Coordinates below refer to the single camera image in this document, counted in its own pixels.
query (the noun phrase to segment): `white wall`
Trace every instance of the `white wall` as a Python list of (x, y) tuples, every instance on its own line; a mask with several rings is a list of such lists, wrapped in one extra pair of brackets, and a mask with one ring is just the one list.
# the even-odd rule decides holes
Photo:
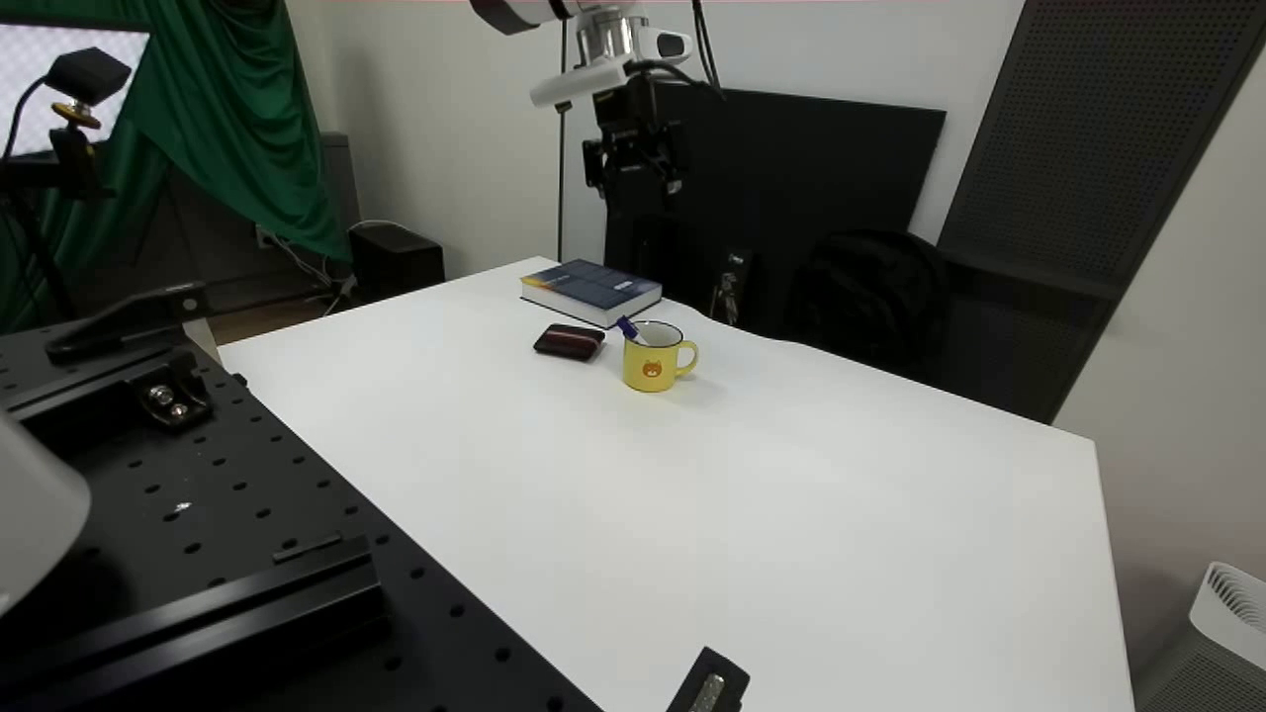
[[(924, 240), (943, 236), (1021, 0), (703, 0), (703, 7), (725, 88), (951, 110), (909, 225)], [(690, 0), (645, 0), (645, 15), (694, 33)], [(593, 133), (593, 110), (576, 108), (567, 130), (571, 257), (605, 250), (605, 205), (580, 171), (580, 143)]]
[(467, 0), (290, 0), (326, 130), (353, 133), (365, 216), (436, 236), (451, 274), (558, 253), (558, 26), (491, 33)]
[(1266, 576), (1266, 63), (1249, 75), (1059, 428), (1100, 440), (1131, 650), (1211, 559)]

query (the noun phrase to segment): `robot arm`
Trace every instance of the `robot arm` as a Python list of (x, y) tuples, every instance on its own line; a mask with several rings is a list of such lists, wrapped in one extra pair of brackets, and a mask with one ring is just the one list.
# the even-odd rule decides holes
[(469, 0), (476, 13), (504, 36), (531, 33), (537, 25), (562, 25), (580, 13), (632, 13), (636, 0)]
[(476, 13), (504, 36), (537, 25), (576, 19), (576, 67), (533, 88), (537, 108), (571, 108), (584, 93), (626, 88), (641, 63), (682, 63), (694, 42), (682, 33), (647, 26), (636, 0), (469, 0)]

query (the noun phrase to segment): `black object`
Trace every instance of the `black object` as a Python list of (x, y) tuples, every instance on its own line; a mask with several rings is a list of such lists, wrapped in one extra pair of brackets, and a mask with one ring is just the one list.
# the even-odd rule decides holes
[(677, 127), (684, 187), (661, 197), (632, 174), (609, 188), (605, 262), (707, 308), (719, 257), (748, 253), (738, 323), (775, 333), (824, 240), (909, 229), (946, 110), (663, 83), (661, 121)]
[(131, 79), (131, 67), (98, 46), (69, 52), (50, 63), (46, 88), (94, 108), (120, 93)]
[(517, 36), (517, 33), (531, 33), (531, 26), (533, 26), (533, 25), (522, 19), (522, 15), (514, 13), (514, 4), (506, 4), (506, 0), (469, 0), (469, 7), (476, 7), (491, 26), (498, 26), (504, 36)]
[(703, 650), (670, 712), (738, 712), (748, 679), (752, 675), (738, 664), (732, 664), (716, 650)]
[(673, 269), (677, 193), (694, 180), (682, 121), (663, 110), (670, 83), (647, 75), (593, 93), (603, 143), (584, 143), (584, 180), (605, 197), (605, 263), (663, 275)]
[(1261, 42), (1261, 0), (1029, 0), (943, 234), (924, 378), (1056, 420)]
[(909, 234), (856, 229), (824, 240), (795, 275), (782, 337), (913, 374), (943, 349), (951, 275)]
[(13, 391), (0, 406), (20, 423), (37, 423), (61, 406), (88, 406), (109, 391), (131, 395), (133, 412), (164, 431), (190, 431), (214, 412), (193, 349), (164, 337), (127, 356), (94, 358), (41, 389)]
[(331, 654), (384, 632), (371, 552), (355, 540), (37, 650), (0, 673), (0, 706), (140, 706), (149, 689), (190, 692), (190, 675), (248, 675), (270, 656)]
[(719, 321), (719, 323), (738, 323), (744, 316), (744, 302), (748, 302), (748, 274), (752, 274), (752, 253), (725, 253), (719, 257), (719, 269), (716, 269), (716, 280), (711, 280), (711, 294), (707, 294), (707, 316)]
[(120, 302), (116, 308), (69, 328), (46, 342), (46, 358), (70, 365), (104, 352), (123, 352), (131, 340), (173, 333), (207, 316), (207, 286), (170, 286)]
[(105, 197), (98, 171), (94, 171), (98, 154), (84, 130), (61, 127), (61, 130), (46, 130), (46, 143), (61, 162), (61, 188), (69, 197), (80, 197), (80, 203)]
[(353, 229), (355, 296), (384, 302), (444, 280), (444, 250), (398, 225)]
[(605, 337), (593, 328), (549, 323), (533, 349), (541, 356), (593, 358), (603, 352), (603, 340)]

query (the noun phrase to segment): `stacked books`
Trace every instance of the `stacked books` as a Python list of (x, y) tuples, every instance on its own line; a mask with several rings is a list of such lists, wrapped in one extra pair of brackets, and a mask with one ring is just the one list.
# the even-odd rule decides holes
[(522, 275), (522, 302), (615, 328), (626, 316), (653, 308), (663, 296), (658, 280), (629, 275), (593, 262), (567, 262), (545, 274)]

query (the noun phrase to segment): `white table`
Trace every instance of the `white table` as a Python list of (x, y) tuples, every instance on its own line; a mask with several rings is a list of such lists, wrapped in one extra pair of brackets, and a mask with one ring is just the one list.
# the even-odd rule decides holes
[(752, 712), (1129, 712), (1096, 448), (661, 305), (670, 395), (541, 358), (506, 263), (224, 349), (309, 448), (609, 712), (703, 646)]

